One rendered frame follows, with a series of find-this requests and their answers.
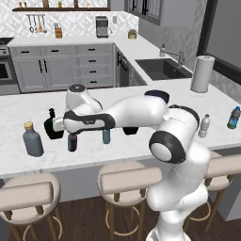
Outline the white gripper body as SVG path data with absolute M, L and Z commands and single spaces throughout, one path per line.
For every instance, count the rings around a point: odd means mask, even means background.
M 62 117 L 55 117 L 52 120 L 53 130 L 55 132 L 60 132 L 65 130 L 64 122 Z

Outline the black glass bottle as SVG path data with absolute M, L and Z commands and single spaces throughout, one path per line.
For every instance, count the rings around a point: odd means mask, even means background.
M 45 132 L 46 132 L 47 136 L 50 139 L 63 138 L 63 135 L 64 135 L 63 131 L 56 132 L 53 129 L 53 119 L 56 116 L 55 110 L 53 108 L 49 109 L 49 115 L 50 115 L 50 117 L 44 122 L 44 129 L 45 129 Z

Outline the dark purple bottle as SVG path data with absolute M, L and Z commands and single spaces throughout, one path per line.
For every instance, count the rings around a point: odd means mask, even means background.
M 68 150 L 70 152 L 75 152 L 77 149 L 77 135 L 68 134 Z

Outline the grey bottle with tan cap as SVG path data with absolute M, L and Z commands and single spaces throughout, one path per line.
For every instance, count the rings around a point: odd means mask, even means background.
M 40 157 L 44 154 L 40 135 L 34 130 L 33 123 L 28 121 L 24 124 L 24 145 L 30 156 Z

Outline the grey base cupboards run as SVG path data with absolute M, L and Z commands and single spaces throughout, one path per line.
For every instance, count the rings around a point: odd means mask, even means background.
M 9 47 L 21 92 L 113 86 L 113 45 L 77 44 Z

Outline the steel oven with hob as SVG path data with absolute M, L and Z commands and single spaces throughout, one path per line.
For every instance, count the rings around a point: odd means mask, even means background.
M 8 44 L 12 38 L 0 37 L 0 95 L 19 94 L 20 89 L 14 71 Z

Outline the beige bar stool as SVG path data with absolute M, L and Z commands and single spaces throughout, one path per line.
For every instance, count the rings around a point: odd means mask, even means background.
M 205 231 L 207 232 L 212 224 L 217 208 L 222 200 L 227 187 L 233 182 L 233 176 L 241 173 L 241 154 L 221 156 L 211 152 L 211 160 L 207 174 L 203 180 L 208 191 L 217 193 L 213 206 L 207 202 L 208 214 L 205 217 L 195 218 L 188 216 L 185 220 L 184 231 L 187 230 L 190 220 L 201 222 L 206 220 Z
M 162 180 L 159 167 L 146 168 L 137 161 L 113 163 L 103 166 L 98 172 L 98 189 L 105 200 L 105 224 L 114 236 L 129 236 L 137 233 L 141 241 L 147 189 Z M 114 208 L 130 208 L 131 220 L 138 217 L 137 226 L 129 233 L 114 231 Z
M 37 240 L 34 225 L 44 218 L 53 241 L 60 241 L 60 194 L 60 181 L 52 173 L 18 176 L 0 188 L 0 217 L 9 224 L 16 241 L 25 241 L 28 231 Z

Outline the black dishwasher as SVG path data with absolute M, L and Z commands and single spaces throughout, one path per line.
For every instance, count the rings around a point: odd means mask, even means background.
M 121 88 L 129 86 L 129 65 L 120 50 L 117 51 L 117 85 Z

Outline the wooden knife block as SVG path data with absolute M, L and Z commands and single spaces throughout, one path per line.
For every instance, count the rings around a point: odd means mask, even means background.
M 54 24 L 55 26 L 55 37 L 57 39 L 61 39 L 62 38 L 62 28 L 58 26 L 58 24 Z

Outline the grey coffee machine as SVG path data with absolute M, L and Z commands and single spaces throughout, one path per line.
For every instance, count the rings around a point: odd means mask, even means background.
M 96 20 L 96 37 L 107 38 L 108 37 L 108 19 L 106 16 L 97 16 Z

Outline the grey tap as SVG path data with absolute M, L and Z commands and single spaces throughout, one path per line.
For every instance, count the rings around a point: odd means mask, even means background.
M 181 69 L 185 64 L 185 51 L 180 51 L 179 53 L 172 53 L 170 51 L 165 51 L 166 54 L 178 57 L 178 68 Z

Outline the clear plastic bottle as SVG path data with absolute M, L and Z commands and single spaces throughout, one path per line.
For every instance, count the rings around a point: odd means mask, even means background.
M 206 137 L 209 125 L 210 125 L 210 116 L 208 114 L 206 114 L 201 121 L 201 128 L 199 130 L 199 137 Z

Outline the green blue plastic bottle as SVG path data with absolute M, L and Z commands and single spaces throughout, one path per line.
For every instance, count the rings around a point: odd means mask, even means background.
M 231 113 L 231 116 L 227 123 L 227 127 L 230 129 L 235 129 L 240 116 L 241 116 L 241 109 L 239 106 L 237 106 Z

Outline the rail with hanging tools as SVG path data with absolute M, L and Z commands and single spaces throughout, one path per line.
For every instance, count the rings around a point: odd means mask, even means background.
M 31 33 L 47 33 L 44 14 L 27 14 L 26 17 L 29 22 L 29 31 Z

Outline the dark wooden wall shelf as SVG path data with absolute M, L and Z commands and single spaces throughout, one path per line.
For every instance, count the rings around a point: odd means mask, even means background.
M 110 8 L 14 8 L 12 11 L 110 11 Z

